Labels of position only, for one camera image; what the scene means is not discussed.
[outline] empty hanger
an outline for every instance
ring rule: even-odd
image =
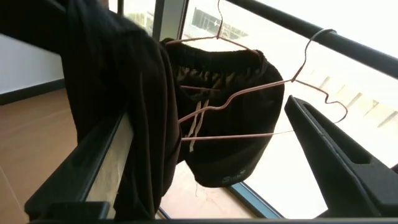
[[[218,28],[217,35],[215,35],[215,36],[213,36],[213,37],[197,37],[197,38],[191,38],[191,39],[185,39],[185,40],[172,40],[172,41],[170,41],[170,42],[167,42],[166,45],[169,45],[169,44],[177,44],[177,43],[182,43],[182,42],[189,42],[189,41],[196,41],[196,40],[221,39],[221,40],[227,41],[227,42],[229,42],[229,43],[232,43],[232,44],[234,44],[234,45],[240,46],[240,47],[242,47],[242,48],[244,48],[244,49],[246,49],[246,50],[249,50],[249,51],[251,51],[252,53],[254,53],[254,54],[256,54],[257,56],[259,56],[259,58],[260,58],[259,52],[255,51],[255,50],[252,50],[252,49],[250,49],[250,48],[248,48],[248,47],[246,47],[246,46],[244,46],[244,45],[242,45],[242,44],[239,44],[239,43],[237,43],[237,42],[234,42],[234,41],[232,41],[232,40],[228,40],[228,39],[226,39],[226,38],[220,36],[221,30],[222,30],[222,28],[223,28],[223,21],[224,21],[223,15],[222,15],[222,13],[221,13],[221,11],[220,11],[220,0],[218,0],[217,9],[218,9],[218,12],[219,12],[219,14],[220,14],[220,16],[221,16],[220,27]]]
[[[318,90],[318,91],[320,91],[320,92],[326,94],[326,97],[325,97],[325,104],[338,103],[338,104],[340,104],[340,105],[345,109],[345,114],[344,114],[344,116],[343,116],[340,120],[338,120],[337,122],[335,122],[335,123],[339,123],[340,121],[344,120],[344,119],[346,118],[347,114],[348,114],[347,107],[344,106],[344,104],[342,104],[342,103],[339,102],[339,101],[328,102],[329,94],[328,94],[327,92],[325,92],[325,91],[321,90],[320,88],[315,87],[315,86],[313,86],[313,85],[311,85],[311,84],[308,84],[308,83],[302,82],[302,81],[300,81],[300,80],[297,80],[298,75],[301,73],[301,71],[303,70],[303,67],[305,66],[305,64],[306,64],[306,62],[307,62],[307,49],[308,49],[308,46],[310,45],[310,43],[311,43],[318,35],[320,35],[320,34],[322,34],[322,33],[325,33],[325,32],[336,32],[336,31],[333,30],[333,29],[323,29],[323,30],[317,32],[316,34],[314,34],[314,35],[311,37],[311,39],[307,42],[307,45],[305,46],[305,50],[304,50],[304,62],[303,62],[303,64],[300,66],[300,68],[297,70],[297,72],[295,73],[295,75],[293,76],[293,78],[291,78],[291,79],[289,79],[289,80],[282,80],[282,81],[278,81],[278,82],[274,82],[274,83],[268,83],[268,84],[265,84],[265,85],[255,86],[255,87],[252,87],[252,88],[247,88],[247,89],[245,89],[245,90],[238,91],[238,92],[232,94],[232,95],[227,99],[227,101],[225,102],[225,104],[223,104],[223,105],[221,105],[221,106],[205,106],[205,107],[203,107],[202,109],[196,110],[196,111],[194,111],[194,112],[192,112],[192,113],[190,113],[190,114],[188,114],[188,115],[182,117],[181,119],[178,120],[178,123],[182,123],[182,122],[184,122],[184,121],[186,121],[186,120],[192,118],[192,117],[195,116],[196,114],[204,113],[206,110],[222,110],[222,109],[226,108],[226,107],[229,105],[229,103],[233,100],[233,98],[235,98],[235,97],[237,97],[237,96],[239,96],[239,95],[242,95],[242,94],[245,94],[245,93],[250,93],[250,92],[252,92],[252,91],[264,90],[264,89],[266,89],[266,88],[270,88],[270,87],[277,86],[277,85],[283,85],[283,84],[285,84],[285,83],[287,83],[287,82],[292,82],[292,83],[293,83],[293,82],[298,82],[298,83],[300,83],[300,84],[303,84],[303,85],[305,85],[305,86],[308,86],[308,87],[310,87],[310,88],[316,89],[316,90]],[[288,133],[288,132],[292,132],[292,130],[291,130],[291,131],[279,132],[279,133],[242,134],[242,135],[232,135],[232,136],[189,137],[189,138],[182,138],[182,141],[199,141],[199,140],[210,140],[210,139],[260,138],[260,137],[267,137],[267,136],[272,136],[272,135],[274,135],[274,134],[283,134],[283,133]]]

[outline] clothing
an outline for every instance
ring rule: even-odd
[[[134,139],[116,219],[154,218],[171,185],[181,140],[168,56],[144,30],[97,1],[69,0],[67,17],[62,63],[78,142],[128,103]]]
[[[178,118],[205,103],[221,106],[239,90],[282,80],[260,51],[260,57],[249,50],[206,52],[181,43],[166,45],[171,40],[163,40],[162,45],[174,73]],[[220,91],[188,90],[181,85]],[[273,133],[283,97],[283,85],[237,96],[223,110],[206,111],[197,136]],[[183,137],[188,136],[193,120],[181,124]],[[226,187],[251,175],[270,140],[271,137],[196,141],[191,148],[192,144],[184,141],[178,160],[187,162],[199,184]]]

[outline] black baseboard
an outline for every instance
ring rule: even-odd
[[[51,91],[59,90],[65,87],[64,79],[31,86],[21,90],[11,91],[9,93],[0,94],[0,105],[17,102],[33,96],[38,96]]]

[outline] brown floor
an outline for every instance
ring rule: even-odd
[[[65,90],[0,106],[0,222],[26,223],[26,200],[76,147]],[[251,218],[224,189],[197,186],[185,164],[162,201],[172,218]]]

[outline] dark cloth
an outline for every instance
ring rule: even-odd
[[[221,106],[239,90],[281,81],[277,69],[262,52],[249,50],[206,52],[185,44],[166,45],[172,64],[178,118],[195,111],[197,103]],[[180,86],[214,88],[220,91],[188,90]],[[237,96],[221,111],[206,111],[198,136],[273,133],[282,109],[284,86],[275,86]],[[185,137],[193,118],[181,124]],[[179,161],[185,160],[196,181],[205,187],[226,187],[243,181],[253,172],[271,137],[196,141],[181,145]]]
[[[181,138],[168,56],[144,30],[96,1],[70,0],[67,17],[62,63],[78,142],[127,103],[134,139],[116,218],[154,218],[171,185]]]

